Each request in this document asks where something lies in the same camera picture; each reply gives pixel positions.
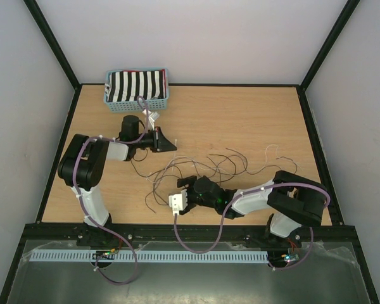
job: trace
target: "white connector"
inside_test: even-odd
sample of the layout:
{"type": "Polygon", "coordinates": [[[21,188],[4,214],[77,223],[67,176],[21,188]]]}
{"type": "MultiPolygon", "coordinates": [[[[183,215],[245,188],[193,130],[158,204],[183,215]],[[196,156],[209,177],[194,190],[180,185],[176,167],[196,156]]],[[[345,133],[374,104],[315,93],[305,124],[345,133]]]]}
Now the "white connector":
{"type": "MultiPolygon", "coordinates": [[[[146,117],[146,110],[143,110],[142,113],[146,117]]],[[[158,112],[151,112],[151,111],[148,111],[148,114],[149,114],[148,129],[153,130],[153,129],[155,129],[155,121],[156,121],[156,119],[159,118],[160,115],[158,112]]]]}
{"type": "Polygon", "coordinates": [[[179,211],[183,211],[187,207],[187,191],[182,190],[178,194],[169,195],[169,207],[173,211],[173,215],[179,215],[179,211]]]}

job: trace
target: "gray floor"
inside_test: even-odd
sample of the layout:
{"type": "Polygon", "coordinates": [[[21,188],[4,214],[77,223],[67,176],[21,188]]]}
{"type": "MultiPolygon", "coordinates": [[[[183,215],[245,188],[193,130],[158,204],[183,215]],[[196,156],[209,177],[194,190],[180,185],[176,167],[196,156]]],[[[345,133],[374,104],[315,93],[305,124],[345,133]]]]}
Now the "gray floor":
{"type": "MultiPolygon", "coordinates": [[[[349,259],[352,247],[335,250],[340,246],[325,244],[284,272],[264,264],[141,263],[128,286],[108,284],[90,263],[26,259],[9,303],[369,303],[360,269],[349,259]]],[[[105,272],[124,280],[133,267],[114,263],[105,272]]]]}

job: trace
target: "table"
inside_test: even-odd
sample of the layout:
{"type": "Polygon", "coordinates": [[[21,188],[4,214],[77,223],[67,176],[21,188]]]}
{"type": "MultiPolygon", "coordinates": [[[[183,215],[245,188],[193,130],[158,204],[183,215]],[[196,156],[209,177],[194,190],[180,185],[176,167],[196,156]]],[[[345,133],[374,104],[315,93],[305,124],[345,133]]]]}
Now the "table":
{"type": "MultiPolygon", "coordinates": [[[[103,85],[83,85],[73,116],[64,150],[76,133],[106,137],[117,137],[125,115],[142,113],[112,113],[103,104],[103,85]]],[[[265,165],[278,165],[294,172],[293,162],[280,158],[285,156],[298,164],[297,174],[319,181],[310,140],[303,114],[294,87],[222,87],[222,86],[170,86],[168,109],[160,111],[156,121],[178,150],[166,153],[149,153],[142,162],[134,162],[138,172],[150,172],[165,168],[175,156],[188,156],[199,162],[211,162],[209,154],[231,155],[235,149],[248,158],[248,170],[257,170],[265,165]]],[[[136,158],[144,156],[139,150],[136,158]]],[[[219,162],[224,158],[214,156],[219,162]]],[[[238,169],[242,163],[238,159],[238,169]]],[[[233,172],[234,165],[226,161],[222,167],[233,172]]],[[[183,176],[194,175],[191,163],[180,165],[183,176]]],[[[272,179],[276,167],[268,167],[259,174],[242,174],[222,184],[227,189],[247,189],[272,179]]],[[[199,170],[210,175],[211,170],[199,170]]],[[[218,175],[212,178],[219,181],[218,175]]],[[[177,193],[175,177],[166,177],[158,193],[167,200],[170,193],[177,193]]],[[[171,224],[173,216],[166,205],[158,205],[152,195],[152,183],[136,174],[127,161],[107,161],[100,182],[104,203],[114,223],[124,224],[171,224]]],[[[225,220],[226,225],[265,225],[273,209],[225,220]]],[[[72,190],[58,176],[55,177],[47,201],[43,222],[82,222],[83,213],[72,190]]],[[[217,224],[220,217],[215,210],[197,206],[185,216],[180,224],[217,224]]],[[[322,225],[331,225],[327,210],[324,210],[322,225]]]]}

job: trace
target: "light blue basket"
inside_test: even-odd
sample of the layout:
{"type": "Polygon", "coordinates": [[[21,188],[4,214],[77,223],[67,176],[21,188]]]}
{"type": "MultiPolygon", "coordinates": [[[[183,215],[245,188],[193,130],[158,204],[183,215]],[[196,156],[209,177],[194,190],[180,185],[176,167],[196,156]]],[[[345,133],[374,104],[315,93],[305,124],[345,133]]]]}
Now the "light blue basket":
{"type": "MultiPolygon", "coordinates": [[[[148,104],[149,110],[165,110],[167,108],[167,99],[169,98],[169,83],[167,80],[167,69],[166,68],[126,68],[123,70],[130,70],[130,71],[158,71],[158,70],[165,70],[165,82],[166,82],[166,98],[163,99],[149,99],[146,101],[148,104]]],[[[123,70],[112,70],[108,71],[106,74],[106,85],[110,83],[110,75],[114,72],[120,72],[123,70]]],[[[104,92],[104,103],[108,106],[108,108],[112,112],[138,112],[142,111],[141,108],[138,106],[137,101],[116,101],[116,102],[107,102],[107,94],[104,92]]]]}

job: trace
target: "black metal frame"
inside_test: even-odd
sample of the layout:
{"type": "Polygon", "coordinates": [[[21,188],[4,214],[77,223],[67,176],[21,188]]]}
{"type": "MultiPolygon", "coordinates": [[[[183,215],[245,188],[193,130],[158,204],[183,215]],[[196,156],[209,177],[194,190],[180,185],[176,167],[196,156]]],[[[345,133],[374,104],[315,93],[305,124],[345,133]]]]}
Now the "black metal frame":
{"type": "MultiPolygon", "coordinates": [[[[324,242],[351,242],[355,250],[357,261],[360,265],[362,275],[365,281],[367,292],[372,303],[379,303],[376,290],[372,283],[371,275],[367,264],[364,258],[362,248],[356,233],[354,226],[345,225],[343,222],[341,210],[337,201],[336,193],[332,184],[331,176],[329,175],[328,167],[324,157],[324,152],[318,137],[317,129],[314,124],[314,119],[310,111],[310,107],[305,95],[305,91],[311,81],[314,79],[315,74],[318,72],[321,64],[324,62],[327,54],[331,50],[333,44],[341,33],[343,27],[346,25],[349,17],[352,15],[357,4],[360,0],[348,0],[345,7],[343,8],[339,18],[336,20],[334,27],[329,33],[326,41],[321,47],[317,57],[315,58],[312,66],[310,67],[306,77],[304,78],[301,85],[296,84],[170,84],[171,86],[242,86],[242,87],[295,87],[301,105],[301,110],[303,112],[304,120],[307,126],[308,135],[310,138],[313,154],[315,157],[315,162],[317,164],[317,169],[321,182],[327,187],[332,203],[329,206],[329,213],[332,220],[332,226],[322,226],[316,227],[314,229],[315,240],[322,240],[324,242]]],[[[75,95],[72,99],[70,105],[70,111],[66,120],[65,127],[63,129],[60,143],[56,151],[56,156],[51,168],[51,173],[46,185],[44,196],[42,198],[41,206],[38,211],[36,218],[36,223],[27,224],[24,228],[22,237],[16,249],[13,262],[11,264],[7,280],[4,284],[0,303],[6,303],[8,295],[10,294],[11,285],[15,278],[16,270],[18,267],[18,262],[22,257],[22,252],[25,247],[25,243],[28,240],[71,240],[76,241],[80,240],[79,236],[82,237],[82,231],[85,229],[85,224],[49,224],[42,223],[42,216],[46,207],[46,203],[49,197],[49,193],[52,187],[52,183],[56,174],[56,168],[58,166],[63,147],[67,138],[67,134],[72,122],[73,114],[79,100],[79,95],[82,89],[80,84],[69,65],[63,51],[60,48],[55,36],[52,33],[47,21],[45,20],[42,11],[39,9],[38,4],[35,0],[24,0],[28,9],[30,10],[32,16],[36,20],[39,28],[41,29],[42,34],[46,38],[48,44],[53,50],[56,58],[58,59],[62,69],[65,71],[66,76],[69,78],[69,81],[73,88],[75,89],[75,95]]],[[[121,233],[123,236],[132,235],[132,244],[135,245],[139,241],[141,243],[147,240],[158,240],[158,241],[175,241],[175,236],[172,231],[171,225],[140,225],[140,224],[113,224],[113,229],[121,233]]],[[[180,235],[184,241],[213,241],[215,240],[218,234],[218,226],[214,225],[181,225],[179,226],[180,235]]],[[[254,226],[225,226],[222,233],[223,241],[230,241],[233,243],[243,243],[246,246],[254,247],[253,237],[254,235],[261,236],[264,233],[265,226],[254,225],[254,226]]],[[[310,238],[310,233],[308,229],[301,228],[298,231],[298,234],[301,237],[301,241],[308,241],[310,238]]],[[[282,250],[278,247],[267,247],[262,248],[263,250],[276,251],[282,250]]]]}

